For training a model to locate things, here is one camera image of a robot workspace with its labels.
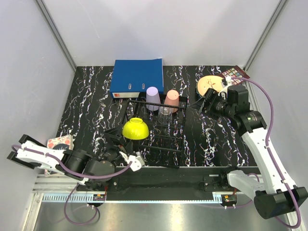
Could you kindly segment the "teal scalloped plate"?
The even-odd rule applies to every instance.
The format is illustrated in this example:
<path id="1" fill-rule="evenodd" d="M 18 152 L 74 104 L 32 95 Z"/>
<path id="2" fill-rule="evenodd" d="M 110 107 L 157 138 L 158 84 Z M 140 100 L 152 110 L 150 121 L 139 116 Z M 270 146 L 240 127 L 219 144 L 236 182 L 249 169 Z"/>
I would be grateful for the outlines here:
<path id="1" fill-rule="evenodd" d="M 195 94 L 199 98 L 204 97 L 207 92 L 207 86 L 205 84 L 197 84 L 195 88 Z"/>

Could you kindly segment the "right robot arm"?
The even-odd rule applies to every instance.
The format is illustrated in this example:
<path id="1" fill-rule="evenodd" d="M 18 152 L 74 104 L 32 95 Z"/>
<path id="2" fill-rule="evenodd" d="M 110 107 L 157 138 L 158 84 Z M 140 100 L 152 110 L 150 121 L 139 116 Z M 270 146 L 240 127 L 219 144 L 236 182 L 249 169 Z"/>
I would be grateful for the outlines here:
<path id="1" fill-rule="evenodd" d="M 308 197 L 305 187 L 298 187 L 287 173 L 269 139 L 269 128 L 258 111 L 250 108 L 249 92 L 241 85 L 228 86 L 218 92 L 209 88 L 198 100 L 203 114 L 229 118 L 231 126 L 251 151 L 263 178 L 260 183 L 237 167 L 221 171 L 219 187 L 229 191 L 236 188 L 251 200 L 264 219 L 298 212 Z"/>

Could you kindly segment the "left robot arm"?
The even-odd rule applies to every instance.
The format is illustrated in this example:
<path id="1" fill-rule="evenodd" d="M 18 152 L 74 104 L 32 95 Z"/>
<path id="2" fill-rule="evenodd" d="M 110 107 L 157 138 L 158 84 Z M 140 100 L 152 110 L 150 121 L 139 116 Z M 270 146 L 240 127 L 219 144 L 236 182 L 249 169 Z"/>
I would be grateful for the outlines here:
<path id="1" fill-rule="evenodd" d="M 112 179 L 129 169 L 138 171 L 144 165 L 139 152 L 132 150 L 131 142 L 124 143 L 119 134 L 107 131 L 107 148 L 101 156 L 82 149 L 44 146 L 24 134 L 18 145 L 12 145 L 7 158 L 30 169 L 42 169 L 65 175 L 78 184 L 79 191 L 103 191 Z"/>

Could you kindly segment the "peach floral plate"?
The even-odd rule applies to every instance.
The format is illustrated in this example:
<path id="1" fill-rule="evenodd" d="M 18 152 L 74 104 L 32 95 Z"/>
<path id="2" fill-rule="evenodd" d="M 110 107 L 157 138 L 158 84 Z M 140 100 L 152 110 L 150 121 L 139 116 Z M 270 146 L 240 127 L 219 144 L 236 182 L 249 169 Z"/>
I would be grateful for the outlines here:
<path id="1" fill-rule="evenodd" d="M 216 91 L 222 90 L 222 80 L 220 76 L 204 76 L 197 81 L 197 84 L 205 84 L 208 89 L 214 89 Z"/>

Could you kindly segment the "yellow bowl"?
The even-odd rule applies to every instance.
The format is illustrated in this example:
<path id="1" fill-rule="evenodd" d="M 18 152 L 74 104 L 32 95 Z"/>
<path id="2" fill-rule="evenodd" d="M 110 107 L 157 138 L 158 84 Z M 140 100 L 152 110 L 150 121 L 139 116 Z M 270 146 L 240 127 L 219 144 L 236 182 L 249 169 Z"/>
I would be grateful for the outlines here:
<path id="1" fill-rule="evenodd" d="M 123 126 L 122 135 L 130 140 L 143 140 L 149 136 L 149 128 L 141 118 L 133 117 Z"/>

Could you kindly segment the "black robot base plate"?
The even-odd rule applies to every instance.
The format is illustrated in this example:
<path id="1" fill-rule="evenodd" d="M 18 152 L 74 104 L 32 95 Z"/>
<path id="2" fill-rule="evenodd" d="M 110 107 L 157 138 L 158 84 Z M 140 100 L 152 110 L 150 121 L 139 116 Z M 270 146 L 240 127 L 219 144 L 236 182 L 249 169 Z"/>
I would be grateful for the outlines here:
<path id="1" fill-rule="evenodd" d="M 162 201 L 200 202 L 213 199 L 213 192 L 231 191 L 222 184 L 222 173 L 234 167 L 143 167 L 112 178 L 99 190 L 107 190 L 108 202 L 147 203 Z"/>

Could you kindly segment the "lilac plastic cup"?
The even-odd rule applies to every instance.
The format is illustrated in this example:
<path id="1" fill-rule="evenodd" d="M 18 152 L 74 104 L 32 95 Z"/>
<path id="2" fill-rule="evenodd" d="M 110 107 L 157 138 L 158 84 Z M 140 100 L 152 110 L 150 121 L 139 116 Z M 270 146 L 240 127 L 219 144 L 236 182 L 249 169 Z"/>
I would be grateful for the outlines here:
<path id="1" fill-rule="evenodd" d="M 149 87 L 146 91 L 146 108 L 150 111 L 159 110 L 158 104 L 161 103 L 158 89 L 156 87 Z"/>

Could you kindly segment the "clear drinking glass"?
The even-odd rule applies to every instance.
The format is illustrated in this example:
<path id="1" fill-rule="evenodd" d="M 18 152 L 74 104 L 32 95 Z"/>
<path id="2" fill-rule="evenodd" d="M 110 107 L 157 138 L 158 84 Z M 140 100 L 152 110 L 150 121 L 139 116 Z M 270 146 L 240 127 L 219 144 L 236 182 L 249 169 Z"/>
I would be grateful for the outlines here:
<path id="1" fill-rule="evenodd" d="M 158 121 L 163 125 L 170 124 L 172 122 L 172 114 L 173 114 L 172 108 L 166 106 L 160 106 L 158 113 Z"/>

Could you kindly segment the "pink plastic cup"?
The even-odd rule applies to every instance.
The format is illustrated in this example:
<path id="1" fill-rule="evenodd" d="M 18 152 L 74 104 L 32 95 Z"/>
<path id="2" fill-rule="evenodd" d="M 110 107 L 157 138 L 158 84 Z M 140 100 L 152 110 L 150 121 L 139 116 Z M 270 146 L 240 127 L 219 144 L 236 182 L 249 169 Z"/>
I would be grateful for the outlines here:
<path id="1" fill-rule="evenodd" d="M 164 101 L 164 112 L 167 115 L 175 113 L 179 109 L 179 93 L 176 90 L 169 90 Z"/>

